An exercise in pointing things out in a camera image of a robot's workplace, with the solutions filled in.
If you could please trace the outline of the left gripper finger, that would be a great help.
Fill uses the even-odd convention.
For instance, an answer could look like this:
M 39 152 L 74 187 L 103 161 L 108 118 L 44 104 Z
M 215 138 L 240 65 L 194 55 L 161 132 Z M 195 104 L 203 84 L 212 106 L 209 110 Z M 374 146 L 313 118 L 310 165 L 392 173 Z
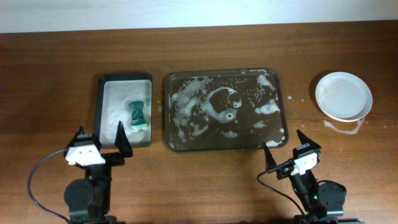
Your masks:
M 79 126 L 78 131 L 72 137 L 72 140 L 67 144 L 66 148 L 73 147 L 79 141 L 79 137 L 85 133 L 84 127 Z
M 122 121 L 119 121 L 118 123 L 114 145 L 119 149 L 119 152 L 123 157 L 133 156 L 133 149 L 126 136 Z

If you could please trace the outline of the green sponge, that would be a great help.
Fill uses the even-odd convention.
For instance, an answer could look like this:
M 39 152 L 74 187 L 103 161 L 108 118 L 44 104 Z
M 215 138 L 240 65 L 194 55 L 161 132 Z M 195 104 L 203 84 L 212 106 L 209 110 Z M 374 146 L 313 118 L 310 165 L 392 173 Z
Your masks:
M 132 101 L 128 104 L 131 114 L 131 126 L 134 129 L 142 129 L 147 127 L 145 115 L 145 104 L 143 101 Z

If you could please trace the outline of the white plate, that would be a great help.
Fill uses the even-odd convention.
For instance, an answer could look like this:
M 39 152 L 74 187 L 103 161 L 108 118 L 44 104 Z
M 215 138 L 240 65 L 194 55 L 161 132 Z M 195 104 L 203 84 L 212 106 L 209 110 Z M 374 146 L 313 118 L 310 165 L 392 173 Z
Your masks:
M 364 118 L 373 107 L 368 85 L 348 72 L 331 72 L 322 77 L 315 87 L 315 101 L 323 114 L 346 123 Z

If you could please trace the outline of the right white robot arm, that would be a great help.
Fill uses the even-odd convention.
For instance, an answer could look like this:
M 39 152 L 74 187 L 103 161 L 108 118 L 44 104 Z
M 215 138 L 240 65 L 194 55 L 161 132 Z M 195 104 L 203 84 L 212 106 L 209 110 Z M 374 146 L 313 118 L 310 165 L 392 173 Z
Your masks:
M 301 145 L 293 149 L 293 157 L 277 164 L 266 143 L 263 144 L 266 169 L 256 177 L 265 188 L 287 198 L 300 211 L 293 218 L 294 223 L 360 223 L 359 220 L 341 220 L 347 194 L 344 185 L 331 180 L 317 180 L 312 169 L 320 162 L 321 145 L 297 130 Z M 265 174 L 276 173 L 278 180 L 288 178 L 296 202 L 287 194 L 265 184 L 260 178 Z

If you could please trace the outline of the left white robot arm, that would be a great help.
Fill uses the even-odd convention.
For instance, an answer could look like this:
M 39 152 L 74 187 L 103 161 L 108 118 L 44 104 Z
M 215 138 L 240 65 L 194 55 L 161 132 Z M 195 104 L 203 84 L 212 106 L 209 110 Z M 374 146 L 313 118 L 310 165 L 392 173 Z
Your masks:
M 108 214 L 111 199 L 111 170 L 123 166 L 133 156 L 122 122 L 118 123 L 114 145 L 118 152 L 101 154 L 101 143 L 95 134 L 86 134 L 79 127 L 64 153 L 71 166 L 85 171 L 82 179 L 68 184 L 64 201 L 69 209 L 69 223 L 117 224 L 117 218 Z

